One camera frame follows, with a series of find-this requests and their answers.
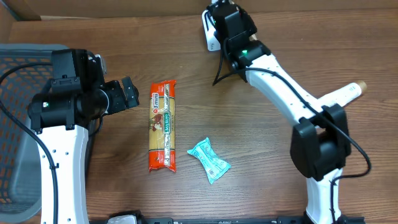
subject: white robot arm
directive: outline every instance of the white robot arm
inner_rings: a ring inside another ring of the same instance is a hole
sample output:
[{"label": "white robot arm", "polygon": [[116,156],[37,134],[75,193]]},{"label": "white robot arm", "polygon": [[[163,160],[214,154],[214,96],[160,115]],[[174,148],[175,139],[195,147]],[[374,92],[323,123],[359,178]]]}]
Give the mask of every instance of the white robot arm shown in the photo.
[{"label": "white robot arm", "polygon": [[[265,45],[259,42],[255,36],[252,36],[256,33],[257,29],[250,16],[238,5],[233,4],[231,1],[214,1],[213,4],[203,12],[201,18],[208,50],[221,50],[221,59],[223,56],[226,57],[232,68],[238,70],[237,73],[241,71],[239,73],[241,78],[257,88],[271,100],[294,128],[302,125],[300,123],[302,123],[303,119],[312,121],[314,127],[319,128],[317,122],[314,121],[319,114],[324,112],[324,106],[326,106],[327,110],[334,105],[339,105],[341,108],[359,97],[363,93],[363,90],[366,89],[366,85],[363,82],[350,83],[339,90],[316,99],[283,70],[276,58],[271,54],[271,51]],[[272,72],[264,72],[264,70],[276,72],[279,76],[273,75]],[[292,88],[282,79],[288,82],[303,99],[299,99]],[[305,106],[303,100],[318,113],[315,114],[314,111]],[[345,122],[343,128],[346,128],[345,115],[344,119],[341,121],[343,123]],[[298,132],[307,130],[306,128],[302,128]],[[333,153],[328,155],[330,157],[338,157],[337,160],[328,160],[328,156],[324,155],[325,158],[319,159],[317,162],[337,163],[335,169],[331,169],[333,165],[327,168],[319,166],[318,170],[315,170],[317,174],[311,174],[311,172],[307,172],[308,167],[305,166],[312,166],[314,161],[308,160],[308,158],[304,159],[302,156],[297,155],[297,152],[294,152],[296,151],[294,148],[294,139],[297,139],[296,137],[297,135],[293,135],[291,155],[297,169],[307,177],[308,205],[305,212],[307,221],[314,224],[334,223],[341,216],[341,211],[338,208],[337,177],[341,176],[343,172],[342,167],[345,164],[345,157],[350,154],[350,151],[339,151],[340,155]],[[300,140],[297,141],[299,144],[308,143],[307,140],[309,139],[311,139],[311,141],[318,141],[316,138],[308,138],[308,136],[300,136],[299,139]],[[330,144],[331,141],[327,143],[320,141],[319,143],[320,144],[317,145],[318,149],[313,146],[309,146],[310,149],[306,149],[306,146],[300,146],[297,151],[299,153],[312,153],[311,150],[315,149],[314,153],[316,152],[318,156],[321,156],[323,150],[326,149],[323,145]],[[329,152],[338,151],[340,146],[336,143],[335,148],[329,148],[327,150],[330,150]],[[333,187],[333,209],[331,209],[330,192],[332,186],[330,183],[333,180],[335,181],[335,185]]]},{"label": "white robot arm", "polygon": [[[28,108],[30,128],[49,149],[54,167],[40,144],[42,171],[41,223],[89,223],[85,193],[85,156],[90,121],[139,105],[138,90],[129,77],[105,83],[106,67],[99,55],[86,50],[52,52],[51,92],[36,94]],[[58,192],[52,194],[55,169]],[[111,223],[137,223],[133,215]]]}]

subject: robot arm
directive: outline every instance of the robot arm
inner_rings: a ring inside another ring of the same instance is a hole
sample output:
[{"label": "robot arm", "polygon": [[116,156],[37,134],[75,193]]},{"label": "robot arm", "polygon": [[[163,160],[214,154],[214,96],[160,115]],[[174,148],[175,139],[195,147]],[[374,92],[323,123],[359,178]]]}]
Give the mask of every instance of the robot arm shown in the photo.
[{"label": "robot arm", "polygon": [[[351,153],[350,143],[320,121],[281,78],[260,70],[278,73],[315,111],[346,134],[348,127],[342,106],[362,94],[363,84],[350,83],[316,99],[283,70],[263,43],[253,38],[257,28],[244,9],[233,2],[217,1],[203,12],[202,21],[208,50],[221,50],[232,69],[244,70],[239,73],[240,77],[270,99],[292,125],[290,155],[296,168],[307,178],[307,221],[333,223],[331,200],[336,219],[341,216],[341,211],[338,208],[338,181],[333,187],[333,199],[330,183],[342,174],[346,157]],[[318,135],[316,128],[319,127],[325,131]]]},{"label": "robot arm", "polygon": [[[28,108],[33,129],[49,149],[57,173],[58,194],[53,195],[50,164],[39,146],[42,171],[42,220],[53,223],[89,223],[85,193],[85,156],[88,124],[102,116],[138,106],[138,90],[129,77],[105,83],[106,67],[99,55],[68,49],[52,53],[51,91],[36,94]],[[123,220],[134,217],[122,217]]]}]

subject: pasta package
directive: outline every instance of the pasta package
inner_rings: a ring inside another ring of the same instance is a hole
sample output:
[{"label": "pasta package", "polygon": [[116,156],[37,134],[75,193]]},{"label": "pasta package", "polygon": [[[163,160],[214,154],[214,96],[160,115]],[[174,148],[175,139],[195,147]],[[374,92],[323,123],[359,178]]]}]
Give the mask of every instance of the pasta package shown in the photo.
[{"label": "pasta package", "polygon": [[150,87],[149,172],[175,168],[175,86],[176,80],[153,83]]}]

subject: cable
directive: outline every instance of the cable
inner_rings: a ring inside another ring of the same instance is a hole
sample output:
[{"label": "cable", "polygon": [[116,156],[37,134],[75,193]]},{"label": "cable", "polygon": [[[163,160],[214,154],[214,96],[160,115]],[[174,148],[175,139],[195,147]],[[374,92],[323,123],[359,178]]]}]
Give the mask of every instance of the cable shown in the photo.
[{"label": "cable", "polygon": [[[37,63],[27,63],[24,65],[16,66],[16,67],[10,69],[9,71],[7,71],[6,73],[4,73],[0,77],[0,84],[2,83],[2,81],[4,79],[6,79],[7,76],[18,71],[19,69],[33,67],[33,66],[39,66],[39,65],[46,66],[46,65],[52,65],[52,64],[49,62],[47,62],[47,63],[37,62]],[[35,133],[33,133],[27,126],[22,124],[22,122],[20,122],[15,116],[13,116],[7,110],[7,108],[4,106],[4,104],[1,102],[1,100],[0,100],[0,109],[4,112],[4,114],[7,117],[9,117],[11,119],[11,121],[16,123],[18,125],[18,127],[20,127],[23,131],[25,131],[30,137],[32,137],[37,142],[37,144],[39,144],[39,146],[43,149],[44,154],[47,156],[47,159],[49,160],[51,175],[52,175],[53,194],[54,194],[54,196],[53,196],[54,197],[54,211],[53,211],[54,221],[53,222],[54,222],[54,224],[57,224],[58,223],[58,182],[57,182],[57,173],[55,171],[56,166],[54,164],[54,160],[52,159],[50,151],[49,151],[49,149],[47,149],[44,142],[42,140],[40,140],[40,138],[35,135]]]},{"label": "cable", "polygon": [[214,21],[211,19],[211,17],[210,17],[210,12],[209,11],[207,11],[207,12],[205,12],[205,24],[206,24],[206,29],[207,29],[207,31],[209,31],[209,25],[207,24],[207,20],[209,20],[209,22],[210,22],[210,24],[213,26],[213,27],[215,27],[215,24],[214,24]]},{"label": "cable", "polygon": [[103,117],[103,116],[100,116],[100,117],[99,117],[99,125],[98,125],[98,128],[97,128],[93,133],[89,134],[88,137],[92,137],[92,136],[94,136],[95,134],[97,134],[97,133],[101,130],[103,123],[104,123],[104,117]]},{"label": "cable", "polygon": [[94,53],[93,52],[91,52],[91,51],[89,51],[89,50],[87,50],[87,55],[88,56],[90,56],[91,57],[91,59],[96,59],[96,57],[95,57],[95,55],[94,55]]},{"label": "cable", "polygon": [[221,73],[221,68],[223,67],[223,60],[224,60],[224,54],[225,54],[225,48],[226,48],[226,41],[228,40],[228,38],[225,38],[225,40],[223,41],[223,45],[221,45],[221,50],[220,50],[220,64],[218,65],[218,71],[217,71],[217,75],[213,81],[213,86],[215,84],[217,84],[217,79]]},{"label": "cable", "polygon": [[330,207],[331,208],[330,208],[330,211],[331,211],[331,216],[332,216],[332,219],[333,219],[333,224],[335,224],[336,223],[336,217],[335,217],[335,210],[333,208],[334,207],[334,204],[333,204],[333,195],[334,195],[334,193],[333,192],[334,192],[334,186],[336,185],[336,181],[340,180],[340,179],[345,179],[345,178],[348,179],[348,178],[363,177],[363,176],[367,175],[368,173],[370,173],[370,171],[372,169],[372,164],[371,164],[369,156],[361,148],[361,146],[359,146],[359,144],[356,141],[354,141],[354,139],[349,137],[344,131],[342,131],[335,124],[333,124],[331,121],[329,121],[327,118],[325,118],[321,113],[319,113],[317,110],[315,110],[307,101],[305,101],[304,98],[297,92],[297,90],[284,77],[279,75],[277,72],[274,72],[274,71],[271,71],[271,70],[268,70],[268,69],[263,69],[263,68],[244,68],[244,69],[236,70],[236,71],[230,72],[230,73],[228,73],[226,75],[223,75],[213,85],[217,84],[218,82],[220,82],[224,78],[230,77],[231,75],[238,74],[238,73],[243,73],[243,72],[247,72],[247,71],[257,71],[257,72],[268,73],[268,74],[271,74],[274,77],[277,77],[282,82],[284,82],[287,85],[287,87],[289,87],[290,90],[292,90],[292,92],[297,96],[297,98],[304,104],[304,106],[306,106],[310,111],[312,111],[312,113],[314,113],[315,116],[318,116],[319,118],[321,118],[329,127],[331,127],[336,132],[340,133],[344,138],[346,138],[362,154],[362,156],[365,158],[366,164],[368,165],[368,169],[365,172],[363,172],[361,174],[341,175],[339,177],[334,178],[330,182],[330,184],[331,184],[331,188],[330,188]]}]

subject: candy wrapper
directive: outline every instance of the candy wrapper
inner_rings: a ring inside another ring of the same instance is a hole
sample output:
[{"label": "candy wrapper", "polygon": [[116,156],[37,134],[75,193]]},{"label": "candy wrapper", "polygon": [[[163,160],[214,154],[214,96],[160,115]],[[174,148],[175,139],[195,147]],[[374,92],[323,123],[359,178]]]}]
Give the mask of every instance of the candy wrapper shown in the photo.
[{"label": "candy wrapper", "polygon": [[175,169],[175,80],[153,83],[150,87],[149,172]]},{"label": "candy wrapper", "polygon": [[222,177],[231,168],[231,165],[218,158],[211,148],[209,138],[199,142],[193,149],[188,150],[187,153],[200,160],[203,168],[205,168],[210,184],[213,184],[214,181]]}]

